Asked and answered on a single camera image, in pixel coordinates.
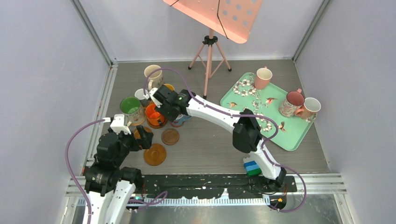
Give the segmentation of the large ridged brown wooden coaster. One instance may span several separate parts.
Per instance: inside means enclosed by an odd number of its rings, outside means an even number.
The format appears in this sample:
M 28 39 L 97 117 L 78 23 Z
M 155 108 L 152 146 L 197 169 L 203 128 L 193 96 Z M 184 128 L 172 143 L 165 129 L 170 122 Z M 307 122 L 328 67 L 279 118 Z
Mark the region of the large ridged brown wooden coaster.
M 151 124 L 150 122 L 147 122 L 147 124 L 149 125 L 149 127 L 153 128 L 153 129 L 160 129 L 160 128 L 165 127 L 166 124 L 167 124 L 167 122 L 165 122 L 165 123 L 162 124 L 162 125 L 153 125 L 153 124 Z

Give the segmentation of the white inside teal mug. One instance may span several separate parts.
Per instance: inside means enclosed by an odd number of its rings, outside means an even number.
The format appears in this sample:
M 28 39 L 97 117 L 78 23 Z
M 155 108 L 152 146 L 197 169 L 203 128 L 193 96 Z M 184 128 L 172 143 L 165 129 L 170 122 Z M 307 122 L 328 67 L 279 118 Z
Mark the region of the white inside teal mug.
M 170 125 L 176 128 L 182 127 L 185 121 L 189 120 L 190 118 L 190 115 L 180 114 L 174 121 L 170 123 Z

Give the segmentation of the yellow inside blue mug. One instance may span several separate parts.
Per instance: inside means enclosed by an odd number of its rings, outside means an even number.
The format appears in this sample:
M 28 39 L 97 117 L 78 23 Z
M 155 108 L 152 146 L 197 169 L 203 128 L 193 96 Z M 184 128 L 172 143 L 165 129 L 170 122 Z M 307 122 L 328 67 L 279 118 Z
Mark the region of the yellow inside blue mug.
M 170 89 L 171 91 L 174 91 L 174 90 L 175 90 L 175 89 L 174 89 L 174 86 L 171 85 L 171 84 L 165 84 L 165 86 L 166 86 L 168 89 Z

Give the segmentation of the orange mug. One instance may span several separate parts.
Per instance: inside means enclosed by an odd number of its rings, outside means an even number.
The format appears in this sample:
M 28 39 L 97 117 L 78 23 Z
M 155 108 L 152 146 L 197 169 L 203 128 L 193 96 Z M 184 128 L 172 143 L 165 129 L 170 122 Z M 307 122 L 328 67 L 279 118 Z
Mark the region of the orange mug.
M 150 122 L 153 125 L 162 125 L 167 122 L 167 119 L 156 110 L 155 104 L 149 104 L 146 107 L 145 115 L 147 118 L 147 122 Z

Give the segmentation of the dark walnut coaster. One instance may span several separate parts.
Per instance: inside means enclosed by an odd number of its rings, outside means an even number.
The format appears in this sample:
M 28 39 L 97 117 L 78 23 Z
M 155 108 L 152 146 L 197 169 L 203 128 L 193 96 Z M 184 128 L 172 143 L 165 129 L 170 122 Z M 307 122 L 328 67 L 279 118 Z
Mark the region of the dark walnut coaster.
M 161 140 L 166 145 L 175 145 L 180 138 L 178 130 L 174 128 L 169 128 L 163 131 L 161 135 Z

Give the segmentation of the cream shell pattern mug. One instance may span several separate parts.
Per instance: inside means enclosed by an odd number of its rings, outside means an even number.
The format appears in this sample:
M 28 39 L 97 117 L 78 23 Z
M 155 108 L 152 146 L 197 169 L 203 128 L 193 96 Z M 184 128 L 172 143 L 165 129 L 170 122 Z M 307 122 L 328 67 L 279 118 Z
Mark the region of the cream shell pattern mug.
M 145 77 L 148 78 L 148 90 L 152 88 L 159 88 L 161 85 L 165 84 L 163 79 L 163 72 L 159 70 L 161 67 L 159 65 L 149 65 L 144 70 Z

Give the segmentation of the small blue patterned mug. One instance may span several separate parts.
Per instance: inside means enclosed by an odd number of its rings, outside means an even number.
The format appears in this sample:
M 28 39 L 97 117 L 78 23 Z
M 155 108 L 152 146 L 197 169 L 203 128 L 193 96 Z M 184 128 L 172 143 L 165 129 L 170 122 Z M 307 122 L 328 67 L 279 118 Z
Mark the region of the small blue patterned mug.
M 151 102 L 151 98 L 149 96 L 149 92 L 147 90 L 144 90 L 143 88 L 138 89 L 134 96 L 140 101 L 140 104 L 142 105 L 142 107 L 147 107 L 150 102 Z

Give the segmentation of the green inside cream mug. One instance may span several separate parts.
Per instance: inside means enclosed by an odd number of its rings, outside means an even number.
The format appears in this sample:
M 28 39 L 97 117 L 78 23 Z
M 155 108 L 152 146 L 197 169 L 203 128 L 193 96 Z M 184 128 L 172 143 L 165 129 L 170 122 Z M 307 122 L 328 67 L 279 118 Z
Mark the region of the green inside cream mug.
M 124 98 L 120 103 L 120 110 L 125 114 L 129 126 L 141 125 L 146 120 L 143 106 L 136 97 Z

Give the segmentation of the pink white inside mug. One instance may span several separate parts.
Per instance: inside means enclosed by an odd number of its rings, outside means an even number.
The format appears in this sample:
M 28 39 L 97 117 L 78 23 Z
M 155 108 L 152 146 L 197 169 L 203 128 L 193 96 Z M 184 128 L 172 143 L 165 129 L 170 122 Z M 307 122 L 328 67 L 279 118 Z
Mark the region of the pink white inside mug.
M 259 68 L 256 72 L 254 86 L 258 90 L 263 90 L 271 81 L 273 73 L 267 67 Z

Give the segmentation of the pink inside floral mug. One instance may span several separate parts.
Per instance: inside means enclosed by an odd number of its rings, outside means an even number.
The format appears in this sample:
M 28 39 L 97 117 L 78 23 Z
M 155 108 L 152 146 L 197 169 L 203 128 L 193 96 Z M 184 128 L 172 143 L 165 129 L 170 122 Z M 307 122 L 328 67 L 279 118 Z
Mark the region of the pink inside floral mug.
M 300 109 L 305 102 L 305 97 L 302 94 L 302 89 L 290 91 L 286 94 L 285 99 L 280 104 L 278 111 L 285 117 L 292 117 L 295 111 Z

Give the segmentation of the peach mug white inside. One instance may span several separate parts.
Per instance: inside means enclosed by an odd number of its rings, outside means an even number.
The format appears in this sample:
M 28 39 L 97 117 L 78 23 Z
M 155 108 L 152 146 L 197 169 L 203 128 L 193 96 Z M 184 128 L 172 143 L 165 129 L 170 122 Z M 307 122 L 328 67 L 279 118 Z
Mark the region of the peach mug white inside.
M 321 103 L 316 98 L 306 98 L 304 104 L 294 112 L 301 119 L 308 119 L 321 110 Z

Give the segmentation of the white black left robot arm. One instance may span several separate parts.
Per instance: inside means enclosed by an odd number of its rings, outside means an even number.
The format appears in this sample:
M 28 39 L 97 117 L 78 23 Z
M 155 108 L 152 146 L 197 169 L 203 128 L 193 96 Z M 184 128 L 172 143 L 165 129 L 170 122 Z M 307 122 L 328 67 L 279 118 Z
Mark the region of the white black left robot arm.
M 154 134 L 141 125 L 139 135 L 110 131 L 99 138 L 94 163 L 84 171 L 88 201 L 84 220 L 91 224 L 118 224 L 132 195 L 143 187 L 141 170 L 122 167 L 130 152 L 149 149 Z

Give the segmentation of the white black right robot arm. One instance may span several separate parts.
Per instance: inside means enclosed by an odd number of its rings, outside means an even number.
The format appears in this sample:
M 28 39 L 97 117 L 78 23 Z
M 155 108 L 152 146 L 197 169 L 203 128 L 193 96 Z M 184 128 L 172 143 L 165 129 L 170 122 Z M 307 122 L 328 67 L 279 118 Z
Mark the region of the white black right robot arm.
M 266 148 L 258 116 L 250 109 L 242 112 L 232 110 L 209 102 L 189 90 L 183 89 L 176 93 L 165 85 L 150 90 L 149 98 L 156 105 L 155 110 L 168 121 L 174 121 L 183 114 L 207 120 L 226 129 L 232 134 L 234 148 L 248 154 L 256 162 L 271 191 L 279 191 L 285 186 L 287 172 L 276 163 Z

